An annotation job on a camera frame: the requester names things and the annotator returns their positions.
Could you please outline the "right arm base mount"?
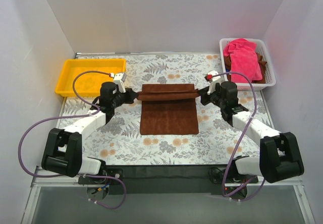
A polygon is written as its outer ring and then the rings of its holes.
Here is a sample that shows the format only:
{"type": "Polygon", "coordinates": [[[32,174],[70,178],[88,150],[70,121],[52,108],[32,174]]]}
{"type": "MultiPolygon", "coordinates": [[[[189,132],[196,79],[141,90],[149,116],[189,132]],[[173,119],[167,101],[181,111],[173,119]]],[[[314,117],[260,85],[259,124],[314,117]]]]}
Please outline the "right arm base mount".
{"type": "MultiPolygon", "coordinates": [[[[208,171],[210,181],[213,184],[220,185],[223,181],[224,174],[225,174],[225,168],[212,167],[208,171]]],[[[240,175],[240,174],[231,175],[231,174],[228,174],[228,176],[226,178],[226,183],[243,184],[251,178],[252,178],[251,175],[240,175]]]]}

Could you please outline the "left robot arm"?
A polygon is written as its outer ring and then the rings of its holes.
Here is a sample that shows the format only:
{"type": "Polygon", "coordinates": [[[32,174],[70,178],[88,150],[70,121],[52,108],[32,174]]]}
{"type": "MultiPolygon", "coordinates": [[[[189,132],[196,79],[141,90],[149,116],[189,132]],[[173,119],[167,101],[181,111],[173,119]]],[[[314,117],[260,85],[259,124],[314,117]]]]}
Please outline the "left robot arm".
{"type": "Polygon", "coordinates": [[[91,108],[86,116],[62,129],[50,130],[41,167],[68,177],[102,174],[105,162],[83,156],[83,141],[106,125],[114,116],[116,108],[132,104],[138,96],[131,88],[120,90],[113,82],[102,83],[100,95],[90,103],[91,108]]]}

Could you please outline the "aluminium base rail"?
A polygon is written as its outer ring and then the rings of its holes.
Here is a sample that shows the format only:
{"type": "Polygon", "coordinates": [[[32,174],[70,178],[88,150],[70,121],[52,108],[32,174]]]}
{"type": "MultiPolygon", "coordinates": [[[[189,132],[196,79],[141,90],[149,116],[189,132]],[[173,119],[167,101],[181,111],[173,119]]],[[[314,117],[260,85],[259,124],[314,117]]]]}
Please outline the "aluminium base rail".
{"type": "Polygon", "coordinates": [[[215,165],[111,166],[122,180],[37,179],[22,223],[314,223],[302,181],[252,181],[221,197],[215,165]]]}

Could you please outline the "pink towel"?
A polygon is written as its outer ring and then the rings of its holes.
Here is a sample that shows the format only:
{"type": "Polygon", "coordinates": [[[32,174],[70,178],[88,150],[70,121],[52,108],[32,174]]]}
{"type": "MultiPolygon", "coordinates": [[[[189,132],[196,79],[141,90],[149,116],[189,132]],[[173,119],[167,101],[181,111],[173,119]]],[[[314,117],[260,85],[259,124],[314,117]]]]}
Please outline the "pink towel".
{"type": "Polygon", "coordinates": [[[225,46],[223,56],[228,72],[241,73],[251,82],[263,79],[255,42],[244,38],[235,39],[225,46]]]}

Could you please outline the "yellow plastic tray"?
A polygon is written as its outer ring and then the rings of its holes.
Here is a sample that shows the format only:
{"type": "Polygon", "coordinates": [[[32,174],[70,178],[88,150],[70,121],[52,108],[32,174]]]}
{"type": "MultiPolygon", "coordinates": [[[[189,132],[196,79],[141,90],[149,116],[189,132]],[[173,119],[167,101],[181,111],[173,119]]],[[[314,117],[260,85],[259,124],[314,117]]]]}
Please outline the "yellow plastic tray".
{"type": "Polygon", "coordinates": [[[82,97],[96,97],[99,95],[102,83],[113,79],[105,73],[121,73],[126,71],[125,59],[70,59],[66,60],[61,71],[55,93],[63,97],[75,97],[73,91],[74,79],[83,72],[90,71],[77,79],[75,89],[82,97]]]}

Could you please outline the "brown towel in basket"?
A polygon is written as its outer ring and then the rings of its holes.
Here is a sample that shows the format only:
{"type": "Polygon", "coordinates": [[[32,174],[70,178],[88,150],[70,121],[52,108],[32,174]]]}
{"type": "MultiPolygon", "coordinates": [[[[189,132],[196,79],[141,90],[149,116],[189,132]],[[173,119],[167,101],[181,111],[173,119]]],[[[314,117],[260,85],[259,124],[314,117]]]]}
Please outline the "brown towel in basket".
{"type": "MultiPolygon", "coordinates": [[[[262,79],[261,80],[252,80],[252,83],[264,84],[264,83],[266,83],[265,72],[266,72],[267,62],[262,60],[263,56],[261,54],[256,53],[256,55],[257,55],[257,60],[258,60],[258,64],[259,64],[259,67],[260,67],[260,72],[261,72],[262,79]]],[[[231,70],[231,58],[230,58],[230,56],[224,56],[224,63],[225,63],[226,71],[229,72],[231,70]]]]}

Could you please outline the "brown towel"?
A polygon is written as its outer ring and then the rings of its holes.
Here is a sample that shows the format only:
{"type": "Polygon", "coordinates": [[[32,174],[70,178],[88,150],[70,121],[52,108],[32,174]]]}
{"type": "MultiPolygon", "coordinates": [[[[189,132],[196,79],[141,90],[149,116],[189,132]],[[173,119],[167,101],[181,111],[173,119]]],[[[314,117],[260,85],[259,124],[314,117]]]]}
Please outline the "brown towel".
{"type": "Polygon", "coordinates": [[[141,135],[198,134],[194,84],[144,84],[139,92],[141,135]]]}
{"type": "MultiPolygon", "coordinates": [[[[260,72],[261,72],[262,79],[261,80],[252,80],[252,83],[264,84],[264,83],[266,83],[265,72],[266,72],[267,62],[262,60],[263,56],[261,54],[256,53],[256,55],[257,55],[257,60],[258,60],[258,64],[259,64],[259,67],[260,67],[260,72]]],[[[231,58],[230,58],[230,56],[224,56],[224,63],[225,63],[226,71],[229,72],[231,70],[231,58]]]]}

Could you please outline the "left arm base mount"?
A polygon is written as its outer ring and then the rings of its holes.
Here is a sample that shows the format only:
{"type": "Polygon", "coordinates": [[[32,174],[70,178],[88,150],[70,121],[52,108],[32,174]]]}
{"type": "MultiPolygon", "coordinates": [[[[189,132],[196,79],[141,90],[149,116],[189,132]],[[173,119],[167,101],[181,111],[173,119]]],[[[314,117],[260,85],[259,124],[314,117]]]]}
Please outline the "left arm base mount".
{"type": "MultiPolygon", "coordinates": [[[[105,168],[101,169],[97,176],[108,176],[113,177],[115,179],[122,180],[123,178],[123,169],[121,168],[105,168]]],[[[78,184],[80,185],[118,185],[119,182],[114,179],[107,178],[93,178],[87,176],[80,176],[78,179],[78,184]]]]}

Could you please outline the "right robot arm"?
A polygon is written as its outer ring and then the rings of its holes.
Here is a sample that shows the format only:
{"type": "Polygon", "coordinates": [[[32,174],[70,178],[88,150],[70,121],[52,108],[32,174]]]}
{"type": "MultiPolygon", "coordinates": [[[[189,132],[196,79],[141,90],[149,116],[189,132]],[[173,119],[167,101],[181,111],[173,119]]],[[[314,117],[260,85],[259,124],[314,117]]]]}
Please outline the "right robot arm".
{"type": "Polygon", "coordinates": [[[259,145],[259,157],[231,157],[223,178],[238,175],[262,176],[275,183],[304,174],[304,165],[296,136],[270,128],[239,103],[237,85],[216,83],[213,92],[205,87],[198,91],[203,105],[212,103],[220,108],[222,118],[230,126],[242,131],[259,145]]]}

